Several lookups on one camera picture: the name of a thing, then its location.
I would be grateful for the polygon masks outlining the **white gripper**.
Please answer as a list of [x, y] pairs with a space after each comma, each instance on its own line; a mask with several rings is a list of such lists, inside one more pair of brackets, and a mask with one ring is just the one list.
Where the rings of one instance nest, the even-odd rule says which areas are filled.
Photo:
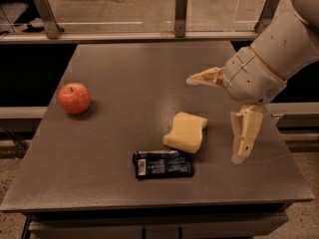
[[263, 106], [269, 104], [283, 89], [286, 81], [273, 74], [248, 47], [241, 48], [224, 68], [210, 68], [186, 79], [189, 85], [209, 86], [227, 90], [242, 105], [231, 112], [233, 146], [231, 161], [240, 164], [249, 157], [263, 121]]

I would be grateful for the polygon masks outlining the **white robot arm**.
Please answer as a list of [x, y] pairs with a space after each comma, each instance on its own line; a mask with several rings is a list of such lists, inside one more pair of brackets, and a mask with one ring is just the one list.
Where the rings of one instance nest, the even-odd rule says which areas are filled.
[[190, 85], [223, 88], [241, 104], [230, 114], [233, 133], [231, 161], [249, 157], [263, 120], [264, 106], [304, 67], [319, 61], [319, 0], [291, 0], [294, 11], [273, 21], [248, 47], [222, 68], [191, 75]]

